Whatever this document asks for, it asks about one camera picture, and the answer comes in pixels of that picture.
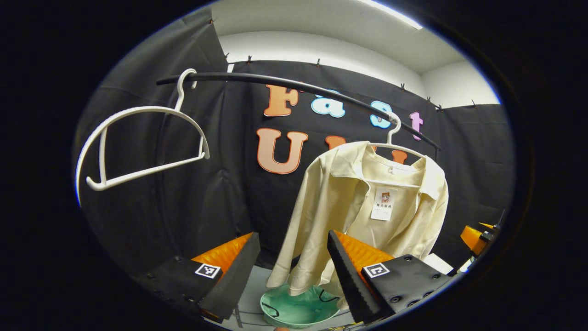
plastic hanger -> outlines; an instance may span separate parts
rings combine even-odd
[[[183,103],[183,98],[184,98],[184,91],[183,91],[182,85],[183,85],[184,79],[189,74],[196,74],[196,70],[187,69],[182,73],[182,75],[180,75],[180,78],[178,79],[178,100],[176,102],[176,106],[174,109],[168,108],[168,107],[158,107],[158,106],[144,106],[144,107],[130,108],[127,110],[117,112],[116,114],[110,116],[104,122],[100,123],[100,125],[92,132],[92,134],[88,137],[88,139],[86,140],[86,143],[82,147],[82,151],[81,151],[79,158],[78,158],[78,164],[76,166],[75,188],[76,188],[76,194],[78,196],[78,204],[80,206],[81,206],[81,203],[80,203],[80,198],[79,198],[79,176],[80,176],[80,171],[82,168],[82,163],[83,163],[84,158],[86,157],[86,153],[88,152],[90,145],[92,145],[92,143],[98,137],[98,135],[101,136],[100,137],[100,150],[99,150],[99,155],[98,155],[99,168],[100,168],[100,183],[94,182],[90,178],[90,176],[86,177],[86,183],[88,183],[88,186],[90,186],[90,188],[95,191],[104,191],[104,190],[109,189],[111,187],[125,183],[129,180],[137,179],[139,177],[143,177],[148,174],[153,174],[158,171],[163,171],[166,169],[181,166],[182,164],[194,162],[194,161],[200,160],[201,158],[205,158],[205,159],[210,158],[210,154],[209,154],[209,150],[208,150],[208,143],[206,142],[206,137],[204,136],[204,132],[202,131],[200,126],[198,126],[198,124],[193,119],[191,119],[190,116],[188,116],[180,111],[180,108],[182,107],[182,103]],[[194,88],[196,88],[196,81],[193,82],[193,84],[192,84],[192,89],[194,89]],[[198,148],[198,156],[194,157],[194,158],[189,158],[186,160],[178,161],[178,162],[159,165],[157,167],[152,167],[149,169],[139,170],[134,173],[122,175],[122,176],[112,178],[112,179],[106,179],[106,166],[105,166],[105,161],[104,161],[104,155],[105,155],[105,146],[106,146],[106,132],[108,131],[108,126],[111,125],[112,123],[120,120],[121,118],[130,116],[130,115],[134,115],[134,114],[140,114],[142,112],[164,112],[166,114],[170,114],[170,115],[174,115],[174,116],[178,116],[180,118],[183,118],[184,120],[186,120],[190,124],[192,124],[194,127],[196,127],[196,129],[198,130],[198,132],[201,135],[200,146]]]
[[[396,122],[396,127],[388,132],[388,140],[387,140],[386,144],[369,143],[368,146],[394,148],[395,150],[405,151],[407,153],[411,153],[413,155],[416,155],[420,158],[425,158],[425,155],[418,153],[417,151],[413,151],[409,148],[392,144],[392,135],[394,133],[397,133],[398,131],[400,131],[400,128],[402,126],[402,122],[400,122],[400,117],[398,117],[398,115],[396,115],[393,112],[389,112],[388,116],[389,116],[389,121],[391,123]],[[364,180],[368,181],[370,183],[384,184],[384,185],[391,185],[391,186],[398,186],[398,187],[411,187],[411,188],[419,188],[420,187],[419,185],[411,185],[411,184],[397,183],[397,182],[391,182],[391,181],[367,180],[365,178],[364,178]]]

white ceiling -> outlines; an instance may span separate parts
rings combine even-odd
[[[427,29],[356,0],[219,0],[211,8],[219,37],[256,31],[323,35],[376,51],[417,74],[464,60]]]

black rod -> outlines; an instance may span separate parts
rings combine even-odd
[[[174,75],[167,78],[162,78],[157,80],[157,85],[166,85],[176,83],[178,81],[179,75]],[[284,78],[272,77],[272,76],[265,76],[265,75],[255,75],[255,74],[240,74],[236,72],[201,72],[198,74],[189,74],[185,78],[186,81],[238,81],[238,82],[253,82],[258,84],[272,84],[275,86],[287,87],[294,90],[302,90],[304,92],[310,92],[313,94],[318,94],[323,97],[328,97],[333,100],[337,100],[340,102],[348,102],[350,104],[356,105],[360,107],[362,110],[367,111],[375,116],[382,117],[386,120],[389,119],[388,113],[383,110],[374,108],[364,102],[356,100],[354,98],[348,97],[347,95],[338,94],[335,92],[331,92],[326,88],[317,87],[314,85],[310,85],[307,83],[287,80]],[[400,122],[401,127],[414,134],[415,136],[421,138],[429,145],[432,145],[437,150],[441,150],[441,148],[435,144],[431,139],[427,138],[425,135],[421,134],[420,132],[416,131],[412,128],[411,125],[406,123]]]

white wall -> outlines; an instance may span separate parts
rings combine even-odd
[[[368,75],[426,97],[419,74],[370,49],[320,35],[299,32],[262,31],[219,37],[229,62],[280,60],[316,63]]]
[[[468,61],[460,61],[422,75],[431,102],[443,108],[476,104],[500,104],[481,73]]]

clothing tag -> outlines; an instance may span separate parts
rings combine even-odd
[[[392,208],[398,190],[393,188],[378,187],[376,197],[373,199],[372,218],[374,220],[389,221],[392,216]]]

